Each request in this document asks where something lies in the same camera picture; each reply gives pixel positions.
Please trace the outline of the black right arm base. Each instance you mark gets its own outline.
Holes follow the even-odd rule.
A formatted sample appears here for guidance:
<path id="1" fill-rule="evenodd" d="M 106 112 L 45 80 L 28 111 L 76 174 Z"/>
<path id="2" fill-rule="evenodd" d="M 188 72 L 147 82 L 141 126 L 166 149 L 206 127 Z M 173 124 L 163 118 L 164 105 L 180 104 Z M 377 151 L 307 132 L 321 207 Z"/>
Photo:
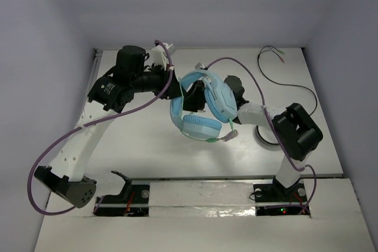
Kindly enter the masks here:
<path id="1" fill-rule="evenodd" d="M 289 188 L 276 179 L 254 184 L 249 199 L 255 202 L 257 216 L 311 215 L 307 192 L 300 179 Z"/>

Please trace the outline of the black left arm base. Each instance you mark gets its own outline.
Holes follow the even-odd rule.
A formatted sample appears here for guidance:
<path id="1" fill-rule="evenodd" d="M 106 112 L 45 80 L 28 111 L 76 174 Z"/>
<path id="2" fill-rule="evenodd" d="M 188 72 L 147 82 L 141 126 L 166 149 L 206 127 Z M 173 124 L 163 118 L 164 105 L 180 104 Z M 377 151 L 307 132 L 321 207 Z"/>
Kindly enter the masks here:
<path id="1" fill-rule="evenodd" d="M 119 171 L 111 173 L 121 177 L 123 187 L 117 195 L 97 197 L 93 215 L 97 217 L 148 217 L 150 184 L 134 184 Z"/>

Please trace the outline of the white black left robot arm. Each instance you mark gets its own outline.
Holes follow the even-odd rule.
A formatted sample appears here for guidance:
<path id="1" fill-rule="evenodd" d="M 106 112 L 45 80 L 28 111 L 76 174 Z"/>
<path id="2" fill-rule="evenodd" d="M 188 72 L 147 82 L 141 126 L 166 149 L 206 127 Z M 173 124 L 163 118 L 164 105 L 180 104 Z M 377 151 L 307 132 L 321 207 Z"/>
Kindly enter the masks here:
<path id="1" fill-rule="evenodd" d="M 126 45 L 117 52 L 113 66 L 90 89 L 75 128 L 58 138 L 34 162 L 28 176 L 27 194 L 36 211 L 49 214 L 33 199 L 32 179 L 67 201 L 72 209 L 90 202 L 96 192 L 96 181 L 84 172 L 110 124 L 158 99 L 173 99 L 179 92 L 173 53 L 172 44 L 158 40 L 149 51 Z"/>

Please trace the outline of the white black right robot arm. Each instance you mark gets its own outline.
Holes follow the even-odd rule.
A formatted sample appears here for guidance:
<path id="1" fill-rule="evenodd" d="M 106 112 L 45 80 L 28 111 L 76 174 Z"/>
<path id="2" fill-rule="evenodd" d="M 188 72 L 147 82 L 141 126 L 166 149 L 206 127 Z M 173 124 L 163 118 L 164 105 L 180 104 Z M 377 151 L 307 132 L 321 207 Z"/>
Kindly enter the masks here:
<path id="1" fill-rule="evenodd" d="M 227 76 L 222 80 L 209 71 L 194 71 L 186 75 L 180 85 L 189 92 L 189 98 L 194 99 L 196 110 L 207 105 L 214 116 L 210 119 L 183 114 L 187 110 L 187 98 L 174 99 L 170 115 L 183 135 L 203 142 L 225 142 L 236 137 L 237 130 L 232 128 L 226 136 L 220 137 L 223 124 L 270 129 L 284 152 L 281 167 L 273 179 L 273 195 L 285 201 L 294 194 L 294 185 L 299 181 L 308 155 L 323 139 L 322 131 L 300 104 L 293 103 L 286 108 L 254 104 L 243 98 L 245 90 L 238 77 Z"/>

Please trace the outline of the light blue headphones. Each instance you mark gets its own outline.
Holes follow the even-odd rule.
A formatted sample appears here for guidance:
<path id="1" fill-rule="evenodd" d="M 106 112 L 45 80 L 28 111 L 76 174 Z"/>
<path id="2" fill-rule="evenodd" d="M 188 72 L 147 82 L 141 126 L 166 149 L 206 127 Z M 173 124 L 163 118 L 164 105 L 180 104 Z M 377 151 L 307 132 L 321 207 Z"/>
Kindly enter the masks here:
<path id="1" fill-rule="evenodd" d="M 179 91 L 170 102 L 170 118 L 184 136 L 214 143 L 237 135 L 232 122 L 237 116 L 236 99 L 217 74 L 192 71 L 179 80 Z"/>

